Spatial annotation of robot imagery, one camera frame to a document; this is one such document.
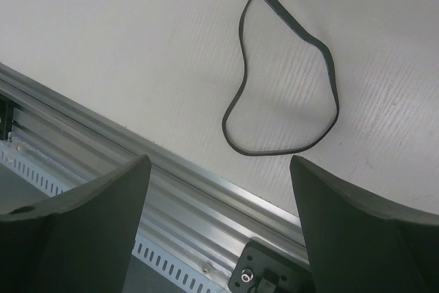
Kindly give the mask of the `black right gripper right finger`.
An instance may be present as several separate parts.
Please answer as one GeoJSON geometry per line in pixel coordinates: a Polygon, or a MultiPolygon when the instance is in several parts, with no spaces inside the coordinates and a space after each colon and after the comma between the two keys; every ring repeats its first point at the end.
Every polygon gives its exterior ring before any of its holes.
{"type": "Polygon", "coordinates": [[[293,156],[292,187],[317,292],[437,292],[438,215],[293,156]]]}

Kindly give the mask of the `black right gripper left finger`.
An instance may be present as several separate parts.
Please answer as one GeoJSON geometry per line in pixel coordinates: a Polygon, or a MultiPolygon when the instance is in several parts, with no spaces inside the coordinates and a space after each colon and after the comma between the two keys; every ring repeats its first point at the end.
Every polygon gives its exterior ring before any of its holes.
{"type": "Polygon", "coordinates": [[[150,172],[142,155],[1,215],[1,291],[121,292],[150,172]]]}

